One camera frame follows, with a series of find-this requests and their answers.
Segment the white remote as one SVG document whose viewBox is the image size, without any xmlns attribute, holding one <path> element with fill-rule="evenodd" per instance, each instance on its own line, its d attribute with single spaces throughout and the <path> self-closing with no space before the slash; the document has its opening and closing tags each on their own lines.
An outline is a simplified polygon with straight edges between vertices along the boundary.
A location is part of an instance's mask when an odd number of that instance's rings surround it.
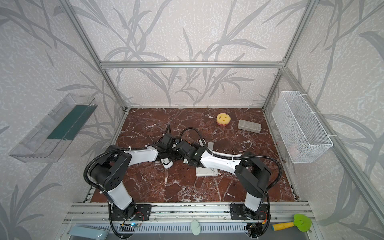
<svg viewBox="0 0 384 240">
<path fill-rule="evenodd" d="M 197 177 L 215 177 L 218 175 L 216 168 L 196 168 Z"/>
<path fill-rule="evenodd" d="M 173 162 L 170 161 L 168 158 L 161 159 L 161 163 L 163 164 L 165 169 L 169 169 L 173 166 Z"/>
</svg>

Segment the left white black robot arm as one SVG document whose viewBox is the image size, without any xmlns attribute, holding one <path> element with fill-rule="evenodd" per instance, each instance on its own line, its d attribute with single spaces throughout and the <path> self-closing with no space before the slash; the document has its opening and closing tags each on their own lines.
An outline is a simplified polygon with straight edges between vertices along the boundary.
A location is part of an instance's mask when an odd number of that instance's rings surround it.
<svg viewBox="0 0 384 240">
<path fill-rule="evenodd" d="M 173 150 L 175 141 L 175 137 L 164 134 L 158 142 L 142 148 L 111 145 L 86 165 L 83 178 L 87 184 L 100 190 L 115 207 L 126 211 L 134 205 L 134 200 L 123 183 L 128 167 L 178 158 Z"/>
</svg>

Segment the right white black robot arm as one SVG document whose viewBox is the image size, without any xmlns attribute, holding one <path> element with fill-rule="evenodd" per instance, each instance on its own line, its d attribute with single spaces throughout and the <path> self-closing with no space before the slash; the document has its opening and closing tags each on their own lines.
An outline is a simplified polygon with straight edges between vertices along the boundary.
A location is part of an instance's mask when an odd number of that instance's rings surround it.
<svg viewBox="0 0 384 240">
<path fill-rule="evenodd" d="M 257 212 L 262 199 L 282 177 L 280 162 L 268 156 L 228 155 L 211 152 L 207 146 L 191 145 L 187 141 L 176 141 L 174 149 L 188 164 L 197 168 L 214 168 L 234 174 L 247 192 L 244 207 Z M 269 183 L 272 171 L 261 161 L 267 159 L 278 167 L 278 176 Z"/>
</svg>

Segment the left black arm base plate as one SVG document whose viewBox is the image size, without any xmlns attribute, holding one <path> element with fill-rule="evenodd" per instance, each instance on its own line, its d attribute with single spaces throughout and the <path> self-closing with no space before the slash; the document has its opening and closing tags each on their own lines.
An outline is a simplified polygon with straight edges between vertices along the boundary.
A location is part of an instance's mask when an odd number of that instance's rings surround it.
<svg viewBox="0 0 384 240">
<path fill-rule="evenodd" d="M 120 210 L 118 207 L 113 205 L 111 209 L 112 221 L 148 221 L 151 209 L 152 205 L 150 204 L 131 203 L 125 210 Z"/>
</svg>

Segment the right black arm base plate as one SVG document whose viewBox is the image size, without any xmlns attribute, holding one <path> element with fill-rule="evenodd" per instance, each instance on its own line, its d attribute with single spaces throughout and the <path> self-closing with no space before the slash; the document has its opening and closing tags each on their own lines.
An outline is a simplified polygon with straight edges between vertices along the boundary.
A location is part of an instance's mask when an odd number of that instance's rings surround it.
<svg viewBox="0 0 384 240">
<path fill-rule="evenodd" d="M 257 211 L 252 211 L 245 207 L 244 204 L 230 204 L 231 220 L 256 220 L 264 221 L 270 219 L 268 216 L 269 206 L 266 203 L 261 203 Z"/>
</svg>

